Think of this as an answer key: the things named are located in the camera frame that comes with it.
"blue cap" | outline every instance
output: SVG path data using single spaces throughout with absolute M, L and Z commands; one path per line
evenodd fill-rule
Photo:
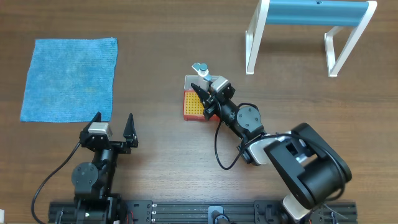
M 207 64 L 201 63 L 199 69 L 200 69 L 201 71 L 206 71 L 206 70 L 207 70 Z

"white frame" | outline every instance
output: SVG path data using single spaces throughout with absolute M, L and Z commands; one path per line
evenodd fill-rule
M 257 55 L 260 48 L 262 34 L 266 25 L 269 2 L 270 0 L 259 0 L 259 3 L 254 11 L 253 17 L 250 21 L 249 27 L 246 31 L 246 74 L 254 74 L 254 66 L 256 64 Z M 368 1 L 369 6 L 364 16 L 359 22 L 358 26 L 354 28 L 348 37 L 344 49 L 341 51 L 340 56 L 336 61 L 335 50 L 333 47 L 333 36 L 339 33 L 344 27 L 334 27 L 324 35 L 325 49 L 326 49 L 326 62 L 328 65 L 329 77 L 337 77 L 338 72 L 344 65 L 349 54 L 353 50 L 355 44 L 361 37 L 366 26 L 369 24 L 374 11 L 377 8 L 376 1 Z

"blue towel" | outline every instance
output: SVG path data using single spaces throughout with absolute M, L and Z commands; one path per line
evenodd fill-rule
M 109 121 L 117 56 L 115 38 L 36 40 L 21 121 Z

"wooden tabletop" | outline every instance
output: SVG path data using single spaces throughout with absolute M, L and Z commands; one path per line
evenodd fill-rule
M 327 27 L 266 26 L 254 75 L 245 74 L 244 31 L 257 0 L 0 1 L 0 208 L 7 222 L 32 222 L 30 203 L 86 123 L 19 121 L 35 39 L 118 39 L 110 121 L 122 140 L 129 113 L 139 148 L 121 155 L 113 192 L 125 199 L 253 201 L 289 191 L 273 166 L 240 159 L 229 171 L 215 160 L 215 122 L 182 116 L 184 76 L 206 62 L 236 89 L 233 101 L 255 103 L 267 132 L 307 122 L 347 162 L 353 179 L 343 199 L 358 204 L 361 223 L 394 223 L 398 210 L 398 1 L 379 1 L 368 28 L 337 78 L 328 78 Z M 349 30 L 334 39 L 337 52 Z M 229 164 L 239 140 L 225 126 L 219 155 Z M 93 153 L 79 149 L 43 188 L 49 202 L 72 200 L 71 173 Z

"blue roller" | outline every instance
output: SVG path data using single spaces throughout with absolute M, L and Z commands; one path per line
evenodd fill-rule
M 266 24 L 356 27 L 367 2 L 271 0 Z

